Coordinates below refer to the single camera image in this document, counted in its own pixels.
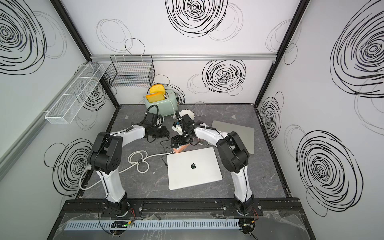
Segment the pink power strip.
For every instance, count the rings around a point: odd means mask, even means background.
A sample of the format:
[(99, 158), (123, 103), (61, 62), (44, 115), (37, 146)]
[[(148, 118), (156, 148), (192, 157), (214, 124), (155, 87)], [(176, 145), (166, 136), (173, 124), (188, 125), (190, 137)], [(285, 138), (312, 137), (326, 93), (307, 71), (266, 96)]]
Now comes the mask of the pink power strip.
[(179, 147), (179, 148), (173, 148), (174, 153), (181, 153), (181, 152), (183, 152), (184, 150), (186, 150), (187, 147), (189, 147), (189, 146), (193, 146), (193, 142), (194, 142), (194, 140), (196, 140), (196, 139), (192, 139), (190, 143), (185, 144), (185, 145), (182, 145), (182, 146)]

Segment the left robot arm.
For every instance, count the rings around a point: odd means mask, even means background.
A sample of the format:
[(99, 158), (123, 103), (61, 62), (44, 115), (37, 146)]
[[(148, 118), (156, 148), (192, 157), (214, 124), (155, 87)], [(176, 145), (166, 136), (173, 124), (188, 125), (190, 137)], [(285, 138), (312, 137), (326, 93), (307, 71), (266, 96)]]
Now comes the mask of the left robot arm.
[(95, 139), (88, 164), (99, 175), (108, 207), (118, 217), (123, 217), (129, 212), (127, 193), (119, 174), (123, 146), (143, 138), (167, 137), (169, 131), (163, 126), (163, 121), (164, 117), (159, 114), (145, 113), (141, 122), (114, 133), (100, 132)]

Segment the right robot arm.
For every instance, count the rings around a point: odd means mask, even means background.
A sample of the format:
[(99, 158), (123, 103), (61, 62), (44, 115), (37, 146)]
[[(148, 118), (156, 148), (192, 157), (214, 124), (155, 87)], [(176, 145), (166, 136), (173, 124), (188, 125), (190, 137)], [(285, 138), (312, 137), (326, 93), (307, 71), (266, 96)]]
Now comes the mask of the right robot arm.
[(223, 166), (231, 173), (236, 199), (236, 209), (241, 215), (252, 211), (254, 195), (248, 178), (248, 159), (250, 154), (238, 133), (225, 133), (209, 127), (202, 121), (195, 122), (187, 114), (175, 113), (173, 129), (178, 134), (171, 138), (171, 148), (181, 150), (192, 144), (194, 139), (203, 140), (216, 146)]

